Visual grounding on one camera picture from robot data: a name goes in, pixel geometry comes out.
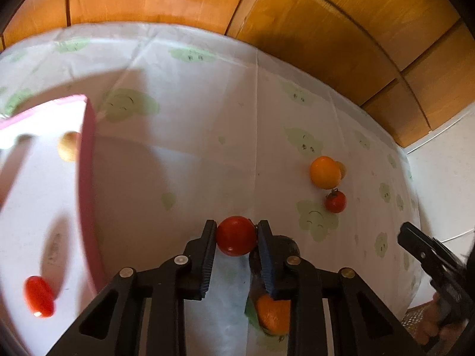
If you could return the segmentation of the person's right hand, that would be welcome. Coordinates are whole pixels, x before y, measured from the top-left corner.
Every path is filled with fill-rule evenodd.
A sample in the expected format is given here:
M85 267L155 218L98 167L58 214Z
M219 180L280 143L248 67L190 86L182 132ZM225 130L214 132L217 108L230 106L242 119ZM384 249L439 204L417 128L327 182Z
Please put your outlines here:
M426 345L431 338L439 337L447 349L451 349L465 328L465 323L446 325L439 327L440 307L438 301L440 295L434 293L432 301L423 311L423 318L415 331L415 341L420 345Z

